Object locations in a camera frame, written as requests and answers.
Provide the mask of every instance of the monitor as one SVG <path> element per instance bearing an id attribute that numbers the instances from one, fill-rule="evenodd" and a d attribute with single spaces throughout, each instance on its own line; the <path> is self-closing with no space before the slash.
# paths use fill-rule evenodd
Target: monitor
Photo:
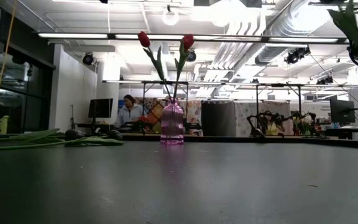
<path id="1" fill-rule="evenodd" d="M 112 108 L 112 99 L 91 100 L 89 105 L 89 118 L 110 118 Z"/>
<path id="2" fill-rule="evenodd" d="M 331 121 L 334 123 L 346 124 L 355 123 L 354 102 L 345 100 L 330 99 Z"/>

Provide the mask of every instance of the desk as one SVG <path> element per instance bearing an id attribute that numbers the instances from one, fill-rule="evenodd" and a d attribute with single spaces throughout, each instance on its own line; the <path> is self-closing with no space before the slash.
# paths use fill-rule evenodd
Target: desk
<path id="1" fill-rule="evenodd" d="M 358 133 L 358 128 L 327 128 L 323 133 L 326 136 L 337 136 L 339 139 L 353 139 L 353 133 Z"/>
<path id="2" fill-rule="evenodd" d="M 358 223 L 358 149 L 127 141 L 0 151 L 0 223 Z"/>

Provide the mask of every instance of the pink glass vase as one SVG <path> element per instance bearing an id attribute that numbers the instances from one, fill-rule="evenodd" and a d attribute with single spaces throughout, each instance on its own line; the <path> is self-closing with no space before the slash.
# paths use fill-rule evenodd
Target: pink glass vase
<path id="1" fill-rule="evenodd" d="M 169 103 L 162 110 L 161 144 L 183 144 L 183 110 L 178 103 Z"/>

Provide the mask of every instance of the clear glass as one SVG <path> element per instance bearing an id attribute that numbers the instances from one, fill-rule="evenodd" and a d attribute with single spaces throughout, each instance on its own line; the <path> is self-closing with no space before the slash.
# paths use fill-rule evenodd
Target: clear glass
<path id="1" fill-rule="evenodd" d="M 162 110 L 161 144 L 183 144 L 183 110 L 178 103 L 169 103 Z"/>

